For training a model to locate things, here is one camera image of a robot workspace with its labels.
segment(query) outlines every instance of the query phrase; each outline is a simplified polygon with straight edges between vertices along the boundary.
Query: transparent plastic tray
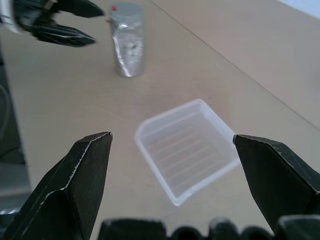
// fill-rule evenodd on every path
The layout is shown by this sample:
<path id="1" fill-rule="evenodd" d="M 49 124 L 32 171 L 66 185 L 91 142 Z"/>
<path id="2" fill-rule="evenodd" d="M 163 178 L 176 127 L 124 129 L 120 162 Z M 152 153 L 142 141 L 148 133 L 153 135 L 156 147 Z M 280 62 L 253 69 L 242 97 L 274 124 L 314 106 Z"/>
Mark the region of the transparent plastic tray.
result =
<path id="1" fill-rule="evenodd" d="M 240 164 L 234 132 L 201 99 L 144 121 L 135 141 L 172 203 Z"/>

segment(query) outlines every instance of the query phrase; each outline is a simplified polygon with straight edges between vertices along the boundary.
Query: table surface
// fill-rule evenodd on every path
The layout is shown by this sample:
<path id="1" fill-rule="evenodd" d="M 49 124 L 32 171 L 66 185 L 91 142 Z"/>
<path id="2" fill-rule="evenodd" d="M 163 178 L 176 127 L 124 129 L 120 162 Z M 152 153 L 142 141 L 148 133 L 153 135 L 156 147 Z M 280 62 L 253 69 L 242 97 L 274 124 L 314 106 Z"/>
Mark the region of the table surface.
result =
<path id="1" fill-rule="evenodd" d="M 105 1 L 95 2 L 105 10 L 109 7 Z M 169 234 L 180 225 L 193 225 L 205 234 L 209 221 L 219 216 L 240 229 L 269 229 L 241 167 L 174 206 L 134 142 L 139 124 L 203 99 L 237 134 L 286 143 L 317 171 L 319 130 L 154 3 L 140 2 L 146 22 L 146 68 L 134 79 L 115 73 L 103 17 L 59 16 L 60 24 L 97 38 L 96 44 L 84 48 L 1 30 L 32 186 L 75 141 L 111 131 L 104 195 L 91 239 L 96 239 L 102 220 L 118 217 L 159 218 Z"/>

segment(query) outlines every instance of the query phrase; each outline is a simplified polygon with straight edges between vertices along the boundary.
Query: silver foil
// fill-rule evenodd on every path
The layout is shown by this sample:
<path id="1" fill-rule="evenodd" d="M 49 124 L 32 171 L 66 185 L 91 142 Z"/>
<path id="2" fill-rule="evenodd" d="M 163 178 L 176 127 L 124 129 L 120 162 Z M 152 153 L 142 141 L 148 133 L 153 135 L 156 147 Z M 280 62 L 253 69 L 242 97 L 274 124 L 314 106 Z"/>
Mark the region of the silver foil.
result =
<path id="1" fill-rule="evenodd" d="M 140 75 L 145 65 L 142 8 L 137 3 L 116 3 L 110 9 L 110 26 L 118 74 L 128 78 Z"/>

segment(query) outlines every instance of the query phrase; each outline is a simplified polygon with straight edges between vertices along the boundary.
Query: plastic box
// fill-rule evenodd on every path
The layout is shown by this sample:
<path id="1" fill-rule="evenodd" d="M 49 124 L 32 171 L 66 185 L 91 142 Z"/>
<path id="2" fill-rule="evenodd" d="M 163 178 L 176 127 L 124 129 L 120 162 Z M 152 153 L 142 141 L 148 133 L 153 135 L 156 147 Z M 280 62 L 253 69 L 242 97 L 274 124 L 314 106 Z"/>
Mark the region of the plastic box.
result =
<path id="1" fill-rule="evenodd" d="M 144 121 L 135 141 L 172 203 L 240 164 L 234 132 L 201 99 Z"/>

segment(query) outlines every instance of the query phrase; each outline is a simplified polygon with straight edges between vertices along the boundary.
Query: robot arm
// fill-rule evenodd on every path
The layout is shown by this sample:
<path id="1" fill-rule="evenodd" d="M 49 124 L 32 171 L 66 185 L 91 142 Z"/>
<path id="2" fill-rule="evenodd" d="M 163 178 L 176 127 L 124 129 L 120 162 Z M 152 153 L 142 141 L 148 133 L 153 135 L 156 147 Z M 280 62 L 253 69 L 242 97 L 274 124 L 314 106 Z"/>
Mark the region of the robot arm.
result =
<path id="1" fill-rule="evenodd" d="M 53 18 L 60 11 L 83 18 L 105 15 L 89 0 L 0 0 L 0 18 L 14 33 L 29 32 L 39 41 L 70 47 L 96 42 L 78 29 L 57 24 Z"/>

